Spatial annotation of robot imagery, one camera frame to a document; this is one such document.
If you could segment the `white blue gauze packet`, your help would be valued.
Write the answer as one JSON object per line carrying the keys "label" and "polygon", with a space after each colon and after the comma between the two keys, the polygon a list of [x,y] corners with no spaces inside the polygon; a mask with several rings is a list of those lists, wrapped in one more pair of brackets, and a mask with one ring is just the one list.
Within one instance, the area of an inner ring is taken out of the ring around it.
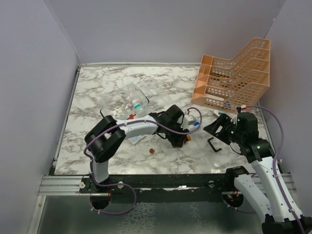
{"label": "white blue gauze packet", "polygon": [[128,138],[127,140],[132,144],[135,145],[137,144],[139,141],[141,141],[142,139],[144,139],[145,135],[140,135],[140,136],[134,136],[131,138]]}

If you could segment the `white green-label medicine bottle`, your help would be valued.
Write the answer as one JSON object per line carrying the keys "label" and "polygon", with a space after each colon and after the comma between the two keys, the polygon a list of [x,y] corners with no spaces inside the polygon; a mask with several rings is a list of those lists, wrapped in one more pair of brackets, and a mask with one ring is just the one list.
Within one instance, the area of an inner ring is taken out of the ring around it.
{"label": "white green-label medicine bottle", "polygon": [[142,112],[142,106],[141,106],[141,104],[140,104],[138,101],[133,100],[133,101],[132,101],[132,105],[133,105],[134,111],[135,111],[137,114],[139,114],[140,112]]}

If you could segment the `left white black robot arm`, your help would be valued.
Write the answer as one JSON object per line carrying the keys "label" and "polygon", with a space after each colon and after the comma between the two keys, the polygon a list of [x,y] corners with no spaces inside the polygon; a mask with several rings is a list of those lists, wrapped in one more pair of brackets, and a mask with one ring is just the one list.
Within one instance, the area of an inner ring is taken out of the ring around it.
{"label": "left white black robot arm", "polygon": [[189,133],[188,127],[195,119],[176,105],[167,111],[149,113],[144,117],[116,120],[105,116],[85,137],[86,148],[90,152],[91,187],[103,192],[108,185],[108,164],[124,140],[141,135],[164,134],[173,147],[182,147]]}

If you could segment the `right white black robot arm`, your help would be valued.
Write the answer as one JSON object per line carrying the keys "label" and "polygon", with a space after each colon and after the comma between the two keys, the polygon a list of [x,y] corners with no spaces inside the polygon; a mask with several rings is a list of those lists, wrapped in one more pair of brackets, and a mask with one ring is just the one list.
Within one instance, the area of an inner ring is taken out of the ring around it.
{"label": "right white black robot arm", "polygon": [[312,230],[311,217],[304,216],[296,205],[278,169],[270,143],[259,137],[257,118],[242,112],[233,123],[226,114],[204,127],[204,131],[226,143],[236,143],[242,155],[255,170],[263,189],[254,183],[243,167],[228,168],[224,185],[238,189],[253,207],[262,222],[265,234],[308,234]]}

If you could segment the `clear plastic medicine box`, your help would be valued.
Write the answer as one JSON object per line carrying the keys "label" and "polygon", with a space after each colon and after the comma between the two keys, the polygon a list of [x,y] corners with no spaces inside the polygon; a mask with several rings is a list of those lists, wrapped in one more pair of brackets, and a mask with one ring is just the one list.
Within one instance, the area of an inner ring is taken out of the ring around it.
{"label": "clear plastic medicine box", "polygon": [[[134,111],[132,101],[138,101],[142,112]],[[143,117],[147,114],[149,99],[134,83],[127,84],[117,90],[104,94],[100,99],[100,114],[102,117],[111,115],[114,119],[126,120],[134,117]]]}

